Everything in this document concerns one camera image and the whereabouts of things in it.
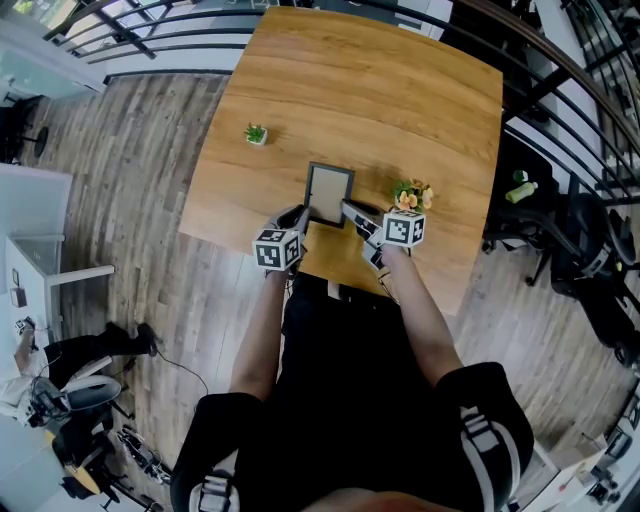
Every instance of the wooden table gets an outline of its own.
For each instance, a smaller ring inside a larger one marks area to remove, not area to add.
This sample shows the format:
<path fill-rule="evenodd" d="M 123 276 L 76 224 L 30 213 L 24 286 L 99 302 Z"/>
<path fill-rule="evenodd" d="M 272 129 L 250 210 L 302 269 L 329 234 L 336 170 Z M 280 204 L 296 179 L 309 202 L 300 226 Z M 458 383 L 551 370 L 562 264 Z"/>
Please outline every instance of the wooden table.
<path fill-rule="evenodd" d="M 455 315 L 487 214 L 502 75 L 422 35 L 344 14 L 271 8 L 227 85 L 204 141 L 180 231 L 246 253 L 265 220 L 303 202 L 309 162 L 355 171 L 353 198 L 388 209 L 400 178 L 435 190 L 414 251 Z M 248 123 L 269 130 L 250 145 Z M 384 293 L 353 224 L 311 223 L 302 270 Z"/>

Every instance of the leg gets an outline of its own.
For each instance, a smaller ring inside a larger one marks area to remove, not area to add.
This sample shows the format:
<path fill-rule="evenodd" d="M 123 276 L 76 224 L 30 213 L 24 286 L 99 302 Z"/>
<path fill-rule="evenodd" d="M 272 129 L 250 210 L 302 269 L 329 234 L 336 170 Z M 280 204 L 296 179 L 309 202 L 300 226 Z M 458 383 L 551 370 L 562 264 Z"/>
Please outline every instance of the leg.
<path fill-rule="evenodd" d="M 54 274 L 47 276 L 47 285 L 57 286 L 74 281 L 83 281 L 92 277 L 106 276 L 113 274 L 115 267 L 113 265 L 105 265 L 104 267 L 88 268 L 85 270 L 75 270 L 73 272 L 65 272 L 64 274 Z"/>
<path fill-rule="evenodd" d="M 49 379 L 58 388 L 63 388 L 84 365 L 106 356 L 148 354 L 152 340 L 146 335 L 130 339 L 124 329 L 108 324 L 99 336 L 80 336 L 54 343 L 45 348 L 49 360 Z"/>
<path fill-rule="evenodd" d="M 533 277 L 527 277 L 524 282 L 527 283 L 527 286 L 535 286 L 540 274 L 549 263 L 549 259 L 551 258 L 551 249 L 546 248 L 542 253 L 542 257 L 540 258 L 540 263 L 538 263 L 538 268 L 536 269 L 536 273 L 533 274 Z"/>

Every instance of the hand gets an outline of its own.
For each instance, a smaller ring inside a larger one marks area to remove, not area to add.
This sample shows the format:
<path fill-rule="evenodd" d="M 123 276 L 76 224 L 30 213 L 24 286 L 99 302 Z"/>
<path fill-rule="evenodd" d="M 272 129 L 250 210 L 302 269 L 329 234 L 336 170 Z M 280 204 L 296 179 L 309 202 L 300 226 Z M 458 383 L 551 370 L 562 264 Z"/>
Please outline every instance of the hand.
<path fill-rule="evenodd" d="M 382 263 L 393 272 L 399 264 L 409 259 L 409 255 L 402 247 L 393 244 L 384 244 L 382 246 Z"/>

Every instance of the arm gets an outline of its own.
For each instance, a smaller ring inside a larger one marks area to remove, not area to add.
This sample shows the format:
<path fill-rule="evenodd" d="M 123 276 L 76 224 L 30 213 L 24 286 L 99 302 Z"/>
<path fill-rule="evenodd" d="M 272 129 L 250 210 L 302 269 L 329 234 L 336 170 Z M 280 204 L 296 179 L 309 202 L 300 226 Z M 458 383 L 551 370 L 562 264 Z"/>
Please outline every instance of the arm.
<path fill-rule="evenodd" d="M 435 386 L 447 373 L 463 367 L 449 328 L 413 261 L 400 247 L 383 245 L 382 262 L 391 272 L 404 326 L 418 366 L 431 385 Z"/>
<path fill-rule="evenodd" d="M 266 400 L 278 375 L 280 329 L 287 272 L 267 275 L 240 345 L 231 375 L 231 393 Z"/>
<path fill-rule="evenodd" d="M 32 331 L 31 329 L 25 330 L 22 333 L 22 338 L 20 339 L 18 350 L 16 350 L 13 356 L 16 360 L 18 371 L 20 371 L 20 373 L 22 373 L 29 364 L 29 354 L 31 354 L 31 341 L 33 340 L 33 336 L 34 331 Z"/>

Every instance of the chair leg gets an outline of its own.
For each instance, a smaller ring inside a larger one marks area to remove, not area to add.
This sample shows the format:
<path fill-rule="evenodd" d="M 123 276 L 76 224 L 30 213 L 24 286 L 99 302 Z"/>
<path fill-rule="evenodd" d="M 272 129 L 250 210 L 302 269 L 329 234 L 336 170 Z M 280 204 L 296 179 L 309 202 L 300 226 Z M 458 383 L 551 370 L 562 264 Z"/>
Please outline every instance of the chair leg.
<path fill-rule="evenodd" d="M 538 268 L 536 268 L 536 272 L 535 274 L 533 274 L 533 277 L 525 278 L 524 282 L 527 283 L 527 286 L 536 285 L 536 283 L 538 282 L 538 278 L 540 277 L 540 274 L 542 274 L 542 271 L 544 270 L 544 268 L 549 264 L 550 259 L 551 259 L 551 249 L 547 248 L 542 253 L 542 257 L 540 258 L 540 263 L 538 263 Z"/>

